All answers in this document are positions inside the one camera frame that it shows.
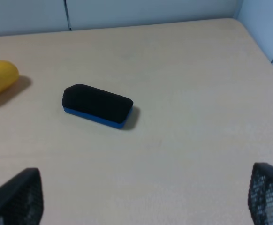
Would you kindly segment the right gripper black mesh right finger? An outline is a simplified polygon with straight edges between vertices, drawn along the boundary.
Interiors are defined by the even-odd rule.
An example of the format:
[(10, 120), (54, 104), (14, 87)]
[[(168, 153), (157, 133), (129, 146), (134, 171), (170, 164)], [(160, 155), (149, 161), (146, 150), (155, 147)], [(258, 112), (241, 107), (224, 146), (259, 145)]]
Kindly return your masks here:
[(248, 208), (255, 225), (273, 225), (273, 166), (253, 165), (248, 192)]

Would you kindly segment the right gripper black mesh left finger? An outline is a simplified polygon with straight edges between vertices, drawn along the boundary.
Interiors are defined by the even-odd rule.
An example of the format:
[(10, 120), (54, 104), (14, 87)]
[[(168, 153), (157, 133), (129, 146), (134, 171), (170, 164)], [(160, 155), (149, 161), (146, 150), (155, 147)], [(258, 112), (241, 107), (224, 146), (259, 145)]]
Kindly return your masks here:
[(43, 212), (38, 168), (26, 168), (0, 186), (0, 225), (38, 225)]

